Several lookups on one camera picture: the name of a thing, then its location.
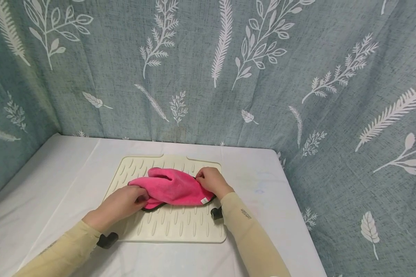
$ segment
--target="beige silicone mat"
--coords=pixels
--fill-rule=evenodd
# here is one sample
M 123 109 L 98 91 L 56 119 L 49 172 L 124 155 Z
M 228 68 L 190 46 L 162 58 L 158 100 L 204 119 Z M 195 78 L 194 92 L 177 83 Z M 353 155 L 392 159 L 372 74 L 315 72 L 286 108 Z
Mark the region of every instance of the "beige silicone mat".
M 126 186 L 129 181 L 147 176 L 152 167 L 177 169 L 195 176 L 199 169 L 206 166 L 216 167 L 222 172 L 218 163 L 191 160 L 178 155 L 124 157 L 105 198 L 116 189 Z M 128 242 L 221 243 L 226 238 L 225 226 L 222 220 L 214 222 L 210 213 L 211 209 L 219 206 L 217 199 L 201 207 L 165 205 L 154 212 L 137 212 L 118 222 L 110 231 L 116 232 L 121 241 Z

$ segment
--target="hand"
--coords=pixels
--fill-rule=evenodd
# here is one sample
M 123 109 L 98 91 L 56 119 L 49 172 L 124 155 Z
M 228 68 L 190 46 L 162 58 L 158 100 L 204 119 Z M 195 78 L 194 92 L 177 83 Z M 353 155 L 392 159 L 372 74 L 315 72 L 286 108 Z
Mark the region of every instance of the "hand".
M 96 209 L 83 217 L 83 222 L 103 233 L 114 223 L 138 212 L 149 195 L 139 186 L 125 186 L 113 192 Z
M 222 174 L 215 167 L 203 167 L 200 169 L 196 175 L 196 180 L 204 189 L 214 193 L 219 200 L 228 193 L 234 192 L 234 189 L 226 183 Z

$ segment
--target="person's left hand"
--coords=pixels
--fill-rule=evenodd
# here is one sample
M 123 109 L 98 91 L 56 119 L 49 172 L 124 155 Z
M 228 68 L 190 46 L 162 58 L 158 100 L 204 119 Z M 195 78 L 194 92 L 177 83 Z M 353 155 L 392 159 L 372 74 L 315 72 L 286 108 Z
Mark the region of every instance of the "person's left hand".
M 138 212 L 146 205 L 149 195 L 139 186 L 125 186 L 113 192 L 96 209 L 83 217 L 83 222 L 99 232 Z

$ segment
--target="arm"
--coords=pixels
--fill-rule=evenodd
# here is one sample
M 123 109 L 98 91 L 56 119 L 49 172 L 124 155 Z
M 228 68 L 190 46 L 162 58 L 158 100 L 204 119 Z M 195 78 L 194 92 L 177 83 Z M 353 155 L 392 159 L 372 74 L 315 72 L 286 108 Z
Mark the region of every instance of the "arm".
M 14 277 L 69 276 L 89 258 L 105 230 L 143 208 L 148 198 L 146 190 L 138 186 L 116 190 Z
M 213 167 L 204 167 L 197 173 L 196 179 L 220 199 L 225 225 L 236 241 L 249 276 L 290 277 L 269 236 L 220 172 Z

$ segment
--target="black clip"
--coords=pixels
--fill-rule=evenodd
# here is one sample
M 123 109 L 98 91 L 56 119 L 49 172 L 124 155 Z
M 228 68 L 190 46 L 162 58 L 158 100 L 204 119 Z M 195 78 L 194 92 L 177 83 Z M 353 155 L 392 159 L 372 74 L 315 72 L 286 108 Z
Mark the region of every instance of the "black clip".
M 100 235 L 98 239 L 97 246 L 103 249 L 109 249 L 114 243 L 119 239 L 119 235 L 117 233 L 111 232 L 108 237 L 104 234 Z
M 214 220 L 216 219 L 222 219 L 223 215 L 222 215 L 222 207 L 218 208 L 213 208 L 211 210 L 211 216 L 213 217 Z

